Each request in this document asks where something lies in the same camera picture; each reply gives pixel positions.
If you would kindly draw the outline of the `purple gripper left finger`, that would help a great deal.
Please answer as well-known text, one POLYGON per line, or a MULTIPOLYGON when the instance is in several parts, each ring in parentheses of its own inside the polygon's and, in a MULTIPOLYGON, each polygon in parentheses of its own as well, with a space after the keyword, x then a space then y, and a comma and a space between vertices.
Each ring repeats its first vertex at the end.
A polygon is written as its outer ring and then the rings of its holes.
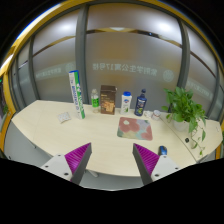
POLYGON ((42 169, 79 185, 91 154, 91 144, 87 143, 66 155, 55 155, 42 166, 42 169))

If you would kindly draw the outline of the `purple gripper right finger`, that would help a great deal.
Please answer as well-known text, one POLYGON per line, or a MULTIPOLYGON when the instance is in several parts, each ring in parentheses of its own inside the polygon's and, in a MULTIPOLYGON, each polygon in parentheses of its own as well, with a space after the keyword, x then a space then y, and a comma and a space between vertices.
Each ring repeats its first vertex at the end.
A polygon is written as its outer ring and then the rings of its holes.
POLYGON ((148 185, 179 170, 179 166, 168 157, 168 150, 166 155, 159 155, 134 143, 133 156, 143 185, 148 185))

